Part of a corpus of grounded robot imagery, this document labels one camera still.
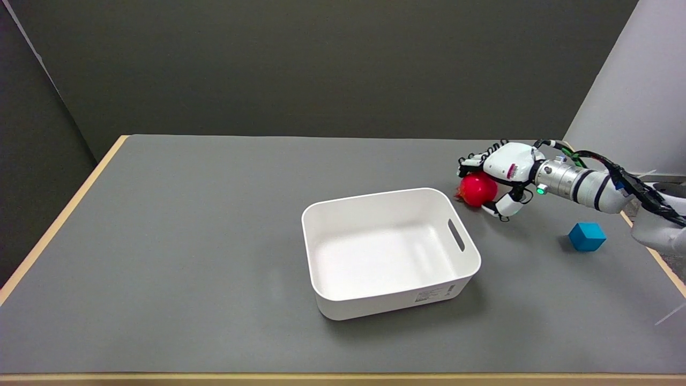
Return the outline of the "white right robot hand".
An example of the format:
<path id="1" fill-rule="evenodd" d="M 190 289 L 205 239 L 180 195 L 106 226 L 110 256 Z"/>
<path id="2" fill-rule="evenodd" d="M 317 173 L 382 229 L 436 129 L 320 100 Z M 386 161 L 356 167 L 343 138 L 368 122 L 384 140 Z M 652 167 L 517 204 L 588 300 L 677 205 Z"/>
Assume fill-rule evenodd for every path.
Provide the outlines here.
<path id="1" fill-rule="evenodd" d="M 546 157 L 537 147 L 517 142 L 494 143 L 485 152 L 461 157 L 457 176 L 485 173 L 495 183 L 510 187 L 497 201 L 481 205 L 485 212 L 508 222 L 530 201 L 527 197 L 533 196 L 528 187 L 534 183 L 534 174 L 544 161 Z"/>

